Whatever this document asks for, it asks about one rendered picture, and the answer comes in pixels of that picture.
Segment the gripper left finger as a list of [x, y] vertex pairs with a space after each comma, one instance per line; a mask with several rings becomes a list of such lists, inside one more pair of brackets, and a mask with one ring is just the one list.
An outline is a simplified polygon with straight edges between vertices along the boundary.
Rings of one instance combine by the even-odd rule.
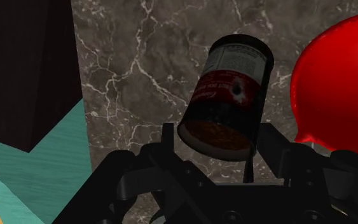
[[152, 193], [164, 224], [220, 224], [217, 186], [173, 151], [174, 127], [163, 125], [159, 143], [138, 155], [112, 151], [52, 224], [123, 224], [138, 195]]

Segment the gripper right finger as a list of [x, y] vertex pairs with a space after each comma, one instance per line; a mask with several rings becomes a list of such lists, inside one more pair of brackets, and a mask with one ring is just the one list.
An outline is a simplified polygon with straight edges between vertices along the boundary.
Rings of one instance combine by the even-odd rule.
[[358, 153], [326, 157], [290, 142], [270, 123], [260, 125], [256, 148], [292, 191], [295, 224], [358, 224]]

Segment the red glossy rounded object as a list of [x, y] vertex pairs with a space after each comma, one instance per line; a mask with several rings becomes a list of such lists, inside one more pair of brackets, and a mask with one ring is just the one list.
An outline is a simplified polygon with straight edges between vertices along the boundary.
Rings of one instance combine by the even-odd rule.
[[358, 153], [358, 15], [305, 47], [292, 72], [290, 99], [297, 143]]

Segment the red and white labelled can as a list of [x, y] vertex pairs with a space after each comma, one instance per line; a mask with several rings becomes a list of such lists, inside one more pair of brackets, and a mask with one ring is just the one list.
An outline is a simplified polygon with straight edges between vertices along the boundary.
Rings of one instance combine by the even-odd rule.
[[215, 41], [177, 126], [193, 150], [219, 160], [255, 153], [274, 58], [260, 39], [230, 34]]

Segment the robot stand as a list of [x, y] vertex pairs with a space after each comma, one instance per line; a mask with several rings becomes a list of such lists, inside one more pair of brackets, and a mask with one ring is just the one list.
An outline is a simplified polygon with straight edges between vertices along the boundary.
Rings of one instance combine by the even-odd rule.
[[31, 151], [81, 98], [71, 0], [0, 0], [0, 143]]

